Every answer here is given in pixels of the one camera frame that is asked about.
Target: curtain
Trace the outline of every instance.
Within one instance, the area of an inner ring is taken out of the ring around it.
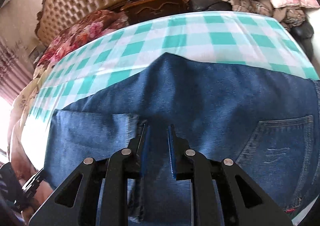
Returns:
[[[0,97],[12,104],[31,80],[32,73],[0,38]]]

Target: black device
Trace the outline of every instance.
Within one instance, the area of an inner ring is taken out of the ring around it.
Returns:
[[[127,226],[127,180],[141,180],[147,130],[143,123],[128,147],[110,158],[84,159],[36,211],[29,225],[95,226],[105,178],[99,225]],[[225,226],[292,225],[285,212],[231,159],[222,162],[207,159],[191,149],[186,139],[177,137],[173,125],[169,127],[168,145],[173,177],[191,182],[192,226],[220,226],[222,220]],[[39,176],[34,177],[26,189],[34,189],[32,185],[38,179]]]

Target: green and white checkered tablecloth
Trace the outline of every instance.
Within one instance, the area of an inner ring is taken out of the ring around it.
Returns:
[[[132,25],[82,46],[55,66],[22,134],[34,165],[43,165],[54,109],[139,73],[164,52],[199,62],[237,63],[319,79],[299,45],[273,18],[211,11]]]

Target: triangular cutout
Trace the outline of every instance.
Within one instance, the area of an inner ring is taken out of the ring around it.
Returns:
[[[67,207],[73,207],[76,196],[78,193],[79,186],[81,184],[83,174],[78,174],[69,182],[69,184],[62,189],[57,198],[55,199],[55,203],[61,204]]]
[[[259,195],[252,190],[252,188],[241,178],[241,176],[236,175],[236,182],[239,186],[241,196],[246,208],[250,209],[259,204],[262,204],[262,199]]]

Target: blue denim jeans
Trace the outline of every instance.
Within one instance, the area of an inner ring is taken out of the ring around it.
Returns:
[[[175,181],[170,169],[170,124],[207,158],[236,161],[281,208],[299,210],[319,194],[319,95],[318,81],[163,54],[141,73],[57,111],[45,169],[56,187],[84,158],[126,147],[133,135],[119,131],[132,122],[114,126],[112,117],[134,113],[150,125],[143,225],[190,225],[190,183]]]

